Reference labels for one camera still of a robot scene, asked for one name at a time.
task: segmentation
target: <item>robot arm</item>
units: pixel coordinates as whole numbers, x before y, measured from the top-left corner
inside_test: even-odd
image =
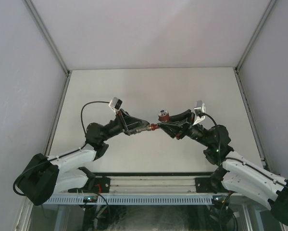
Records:
[[[231,139],[224,126],[207,130],[199,125],[205,115],[202,102],[194,109],[195,114],[187,110],[169,116],[157,126],[172,138],[179,140],[188,136],[207,147],[204,151],[207,160],[219,166],[209,179],[213,192],[228,190],[245,195],[265,206],[277,220],[288,226],[288,180],[256,166],[234,151],[228,145]]]
[[[108,144],[104,143],[120,133],[132,135],[144,130],[155,130],[149,122],[132,117],[119,109],[122,101],[114,98],[110,107],[115,111],[115,119],[103,126],[91,123],[86,130],[84,145],[74,151],[45,157],[43,154],[33,156],[23,173],[13,184],[18,195],[27,196],[34,205],[46,202],[53,193],[71,188],[82,188],[94,174],[83,164],[99,159],[104,155]]]
[[[231,139],[226,127],[215,125],[205,129],[200,125],[207,115],[202,102],[197,102],[195,113],[186,110],[179,115],[169,116],[166,110],[161,110],[158,124],[130,116],[119,109],[121,103],[117,98],[110,102],[115,119],[107,125],[88,125],[86,142],[81,148],[55,157],[35,155],[14,182],[14,191],[27,196],[35,205],[40,205],[53,193],[82,188],[94,174],[80,166],[102,157],[109,147],[104,143],[106,140],[120,133],[133,135],[160,128],[172,138],[179,140],[188,136],[207,147],[204,151],[207,160],[219,166],[210,176],[213,192],[226,189],[241,193],[264,205],[277,220],[288,226],[288,180],[254,165],[235,152],[228,145]],[[16,185],[24,194],[16,191]]]

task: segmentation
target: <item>white backdrop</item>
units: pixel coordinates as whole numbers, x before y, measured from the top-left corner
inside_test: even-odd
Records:
[[[270,168],[288,178],[288,1],[278,1],[241,73]]]
[[[33,0],[70,70],[236,66],[270,0]]]
[[[80,110],[90,101],[123,100],[122,108],[134,117],[158,122],[158,111],[170,115],[193,109],[203,100],[207,113],[228,128],[231,146],[260,165],[260,158],[232,68],[161,68],[73,71],[50,154],[79,147],[85,140]],[[84,111],[85,127],[107,124],[114,113],[106,104],[91,104]],[[209,119],[203,122],[213,126]],[[105,155],[87,165],[100,172],[213,171],[201,144],[185,137],[172,140],[162,130],[133,136],[120,134],[106,141]]]
[[[0,231],[15,230],[13,182],[44,151],[65,80],[22,1],[0,0]]]

